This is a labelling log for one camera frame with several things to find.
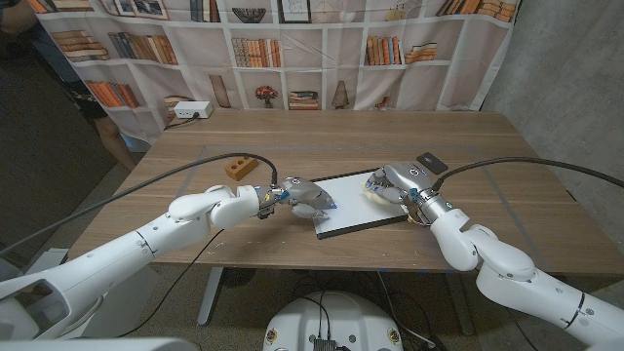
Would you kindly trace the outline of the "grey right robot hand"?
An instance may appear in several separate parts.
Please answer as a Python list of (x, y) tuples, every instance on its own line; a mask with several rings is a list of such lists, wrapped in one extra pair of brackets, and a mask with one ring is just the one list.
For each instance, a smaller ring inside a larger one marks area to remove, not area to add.
[(405, 206), (410, 217), (423, 225), (433, 224), (453, 209), (415, 162), (395, 162), (377, 169), (363, 184), (363, 191), (379, 204)]

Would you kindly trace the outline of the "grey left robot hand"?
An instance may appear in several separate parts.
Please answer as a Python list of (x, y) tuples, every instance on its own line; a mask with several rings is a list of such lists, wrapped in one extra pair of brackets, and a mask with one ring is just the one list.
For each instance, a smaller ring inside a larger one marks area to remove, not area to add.
[(306, 219), (329, 219), (335, 209), (332, 196), (318, 184), (301, 177), (286, 177), (276, 184), (255, 188), (259, 210), (257, 217), (268, 218), (277, 205), (289, 205), (292, 213)]

